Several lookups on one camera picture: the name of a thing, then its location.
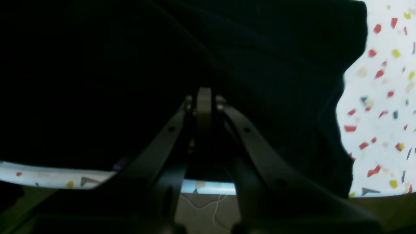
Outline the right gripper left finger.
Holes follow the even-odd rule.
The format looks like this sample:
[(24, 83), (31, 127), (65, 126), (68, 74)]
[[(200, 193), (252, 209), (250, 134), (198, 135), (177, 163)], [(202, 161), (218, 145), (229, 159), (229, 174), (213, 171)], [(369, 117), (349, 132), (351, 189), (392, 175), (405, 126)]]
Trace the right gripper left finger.
[(185, 234), (175, 212), (189, 141), (208, 132), (208, 88), (187, 96), (139, 156), (92, 190), (58, 191), (8, 234)]

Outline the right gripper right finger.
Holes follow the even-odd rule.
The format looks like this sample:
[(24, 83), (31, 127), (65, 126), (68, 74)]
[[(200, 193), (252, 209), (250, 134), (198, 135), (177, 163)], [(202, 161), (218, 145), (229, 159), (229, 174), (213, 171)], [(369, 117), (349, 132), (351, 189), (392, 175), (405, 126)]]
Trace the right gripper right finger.
[(301, 175), (276, 153), (254, 124), (205, 89), (205, 133), (222, 148), (241, 221), (233, 234), (382, 234), (376, 217)]

